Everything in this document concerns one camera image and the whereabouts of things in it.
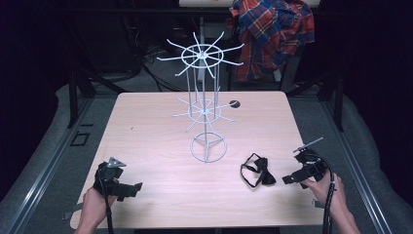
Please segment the black bow tie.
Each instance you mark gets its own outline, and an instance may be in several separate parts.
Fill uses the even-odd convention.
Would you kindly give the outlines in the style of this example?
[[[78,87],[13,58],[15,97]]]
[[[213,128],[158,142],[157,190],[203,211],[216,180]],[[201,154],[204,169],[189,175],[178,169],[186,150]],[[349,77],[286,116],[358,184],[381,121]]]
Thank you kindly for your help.
[[[250,166],[249,161],[255,157],[256,160],[253,162],[254,166]],[[243,173],[243,170],[247,169],[253,173],[259,174],[258,179],[254,182],[251,183],[245,176]],[[256,153],[252,153],[243,164],[241,164],[240,166],[240,173],[241,173],[241,177],[242,179],[246,182],[246,184],[250,187],[250,188],[255,188],[257,187],[259,184],[262,185],[274,185],[277,180],[275,179],[275,177],[269,172],[268,170],[268,159],[265,157],[261,157]]]

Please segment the person's left hand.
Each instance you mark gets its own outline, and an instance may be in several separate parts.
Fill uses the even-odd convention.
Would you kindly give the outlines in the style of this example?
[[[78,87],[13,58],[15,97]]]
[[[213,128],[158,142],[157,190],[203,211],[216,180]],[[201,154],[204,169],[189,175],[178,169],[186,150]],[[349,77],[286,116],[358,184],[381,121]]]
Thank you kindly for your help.
[[[101,224],[106,218],[106,204],[112,206],[117,200],[116,196],[109,196],[108,201],[93,187],[89,188],[83,196],[83,207],[81,211],[80,223]]]

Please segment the white wire display rack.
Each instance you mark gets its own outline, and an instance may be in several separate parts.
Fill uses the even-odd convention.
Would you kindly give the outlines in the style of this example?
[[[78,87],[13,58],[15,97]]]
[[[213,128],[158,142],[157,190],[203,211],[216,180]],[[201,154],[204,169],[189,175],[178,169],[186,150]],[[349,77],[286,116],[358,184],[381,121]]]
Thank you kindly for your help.
[[[198,133],[192,136],[189,150],[195,159],[203,163],[217,162],[225,156],[228,143],[214,128],[214,124],[218,120],[233,122],[233,119],[225,117],[222,111],[226,107],[235,107],[238,104],[237,101],[219,101],[221,64],[242,65],[240,62],[227,60],[225,56],[229,52],[239,50],[243,45],[221,49],[218,43],[223,36],[224,32],[221,32],[213,42],[208,43],[193,34],[194,43],[189,46],[167,40],[170,45],[180,50],[180,54],[172,58],[158,58],[160,61],[179,60],[184,65],[174,76],[186,78],[187,98],[177,99],[186,104],[187,109],[185,112],[173,114],[173,117],[184,116],[191,121],[186,133]]]

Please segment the black metal stand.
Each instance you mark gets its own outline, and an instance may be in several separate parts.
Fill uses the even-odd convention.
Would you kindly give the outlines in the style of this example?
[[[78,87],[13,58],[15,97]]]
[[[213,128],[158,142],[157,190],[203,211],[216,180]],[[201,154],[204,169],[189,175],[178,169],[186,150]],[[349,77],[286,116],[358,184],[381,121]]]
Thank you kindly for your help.
[[[70,107],[68,127],[72,128],[80,120],[78,93],[81,93],[84,98],[94,98],[96,95],[92,81],[103,85],[116,94],[125,93],[126,90],[97,74],[76,21],[65,18],[64,22],[73,47],[72,52],[69,53],[71,75],[68,80]]]
[[[297,88],[286,93],[288,97],[295,97],[304,91],[309,90],[316,84],[321,84],[317,94],[319,101],[334,100],[333,122],[340,132],[343,132],[343,100],[344,100],[344,73],[345,69],[335,67],[322,75],[299,85]]]

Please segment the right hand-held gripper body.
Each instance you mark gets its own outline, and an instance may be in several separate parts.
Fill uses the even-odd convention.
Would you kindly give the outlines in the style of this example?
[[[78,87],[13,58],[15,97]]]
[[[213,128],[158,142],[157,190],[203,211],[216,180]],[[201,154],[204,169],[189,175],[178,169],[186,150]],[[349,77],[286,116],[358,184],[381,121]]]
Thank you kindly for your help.
[[[326,171],[326,165],[323,160],[315,150],[310,148],[311,145],[319,141],[321,141],[321,137],[298,147],[296,149],[297,155],[295,156],[295,159],[302,164],[300,170],[304,170],[307,173],[308,178],[313,177],[316,181],[320,181],[324,177]],[[303,181],[299,183],[303,189],[306,189],[307,185],[304,185]]]

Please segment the plaid shirt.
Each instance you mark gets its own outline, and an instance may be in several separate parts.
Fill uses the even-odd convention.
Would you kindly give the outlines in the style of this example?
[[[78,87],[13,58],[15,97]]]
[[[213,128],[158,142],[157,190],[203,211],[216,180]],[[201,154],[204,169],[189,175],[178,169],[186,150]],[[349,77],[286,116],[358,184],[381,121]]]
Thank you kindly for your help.
[[[265,68],[288,62],[315,41],[314,15],[303,0],[234,0],[230,11],[242,50],[261,55]]]

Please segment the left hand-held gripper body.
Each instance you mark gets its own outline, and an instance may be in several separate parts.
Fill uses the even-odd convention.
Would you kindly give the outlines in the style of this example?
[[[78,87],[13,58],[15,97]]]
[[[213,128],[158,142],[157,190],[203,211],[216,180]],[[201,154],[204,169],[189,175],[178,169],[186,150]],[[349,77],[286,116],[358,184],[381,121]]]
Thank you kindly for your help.
[[[128,188],[119,182],[124,166],[124,163],[113,157],[99,164],[94,175],[94,189],[103,196],[126,197]]]

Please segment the person's right hand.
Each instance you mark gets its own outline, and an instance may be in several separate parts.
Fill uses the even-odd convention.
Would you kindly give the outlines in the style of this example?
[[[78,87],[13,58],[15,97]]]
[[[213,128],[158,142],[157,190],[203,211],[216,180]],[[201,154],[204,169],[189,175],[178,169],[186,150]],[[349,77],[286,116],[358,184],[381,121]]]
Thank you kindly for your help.
[[[316,198],[323,205],[325,205],[332,179],[334,179],[334,189],[330,203],[330,213],[332,216],[337,216],[338,214],[341,214],[347,207],[344,185],[341,178],[337,174],[333,174],[331,176],[330,171],[327,171],[320,181],[305,179],[304,181],[302,181],[302,184],[308,186],[314,193]]]

